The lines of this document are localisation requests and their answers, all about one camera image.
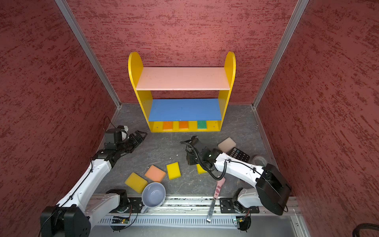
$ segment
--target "mug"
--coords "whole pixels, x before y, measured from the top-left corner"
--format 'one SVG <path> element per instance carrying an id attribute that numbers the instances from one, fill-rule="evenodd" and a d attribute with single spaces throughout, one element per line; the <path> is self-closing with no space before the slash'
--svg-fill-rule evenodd
<path id="1" fill-rule="evenodd" d="M 144 214 L 149 208 L 157 208 L 166 199 L 166 189 L 163 184 L 154 182 L 145 187 L 142 192 L 142 203 L 144 204 L 141 213 Z"/>

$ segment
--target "knife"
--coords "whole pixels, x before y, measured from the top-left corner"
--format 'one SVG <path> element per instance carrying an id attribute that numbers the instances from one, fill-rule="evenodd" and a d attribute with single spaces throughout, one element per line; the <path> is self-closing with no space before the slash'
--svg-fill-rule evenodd
<path id="1" fill-rule="evenodd" d="M 215 190 L 215 194 L 213 195 L 213 200 L 211 203 L 211 207 L 209 208 L 208 216 L 207 216 L 207 222 L 210 223 L 212 220 L 213 210 L 215 208 L 216 200 L 218 198 L 218 195 L 220 194 L 221 187 L 225 183 L 225 178 L 222 178 L 221 180 L 217 181 L 217 187 Z"/>

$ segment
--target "calculator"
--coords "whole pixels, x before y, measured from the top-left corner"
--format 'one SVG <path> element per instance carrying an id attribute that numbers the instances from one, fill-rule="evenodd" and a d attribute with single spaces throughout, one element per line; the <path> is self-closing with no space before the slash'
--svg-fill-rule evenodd
<path id="1" fill-rule="evenodd" d="M 229 154 L 229 156 L 236 158 L 237 160 L 243 161 L 243 162 L 248 162 L 250 159 L 250 156 L 246 154 L 245 152 L 239 150 L 238 148 L 233 148 Z"/>

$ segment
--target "toy shelf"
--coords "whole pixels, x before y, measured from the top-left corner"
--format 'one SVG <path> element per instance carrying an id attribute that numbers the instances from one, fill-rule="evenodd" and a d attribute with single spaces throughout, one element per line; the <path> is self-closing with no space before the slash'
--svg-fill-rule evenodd
<path id="1" fill-rule="evenodd" d="M 217 132 L 232 92 L 236 60 L 224 67 L 144 67 L 137 52 L 129 55 L 129 77 L 151 132 Z M 153 99 L 151 91 L 219 90 L 217 99 Z"/>

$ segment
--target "red wall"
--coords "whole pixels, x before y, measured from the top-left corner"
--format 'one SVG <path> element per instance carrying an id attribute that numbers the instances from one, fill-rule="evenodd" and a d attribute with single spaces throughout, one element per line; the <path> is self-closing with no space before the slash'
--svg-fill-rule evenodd
<path id="1" fill-rule="evenodd" d="M 0 236 L 37 236 L 115 105 L 53 0 L 0 3 L 0 74 Z"/>
<path id="2" fill-rule="evenodd" d="M 310 0 L 258 107 L 312 237 L 379 224 L 378 11 Z"/>
<path id="3" fill-rule="evenodd" d="M 137 102 L 129 53 L 145 66 L 222 67 L 228 51 L 237 70 L 231 103 L 252 103 L 297 0 L 68 0 L 122 102 Z M 154 98 L 217 97 L 214 91 L 153 93 Z"/>

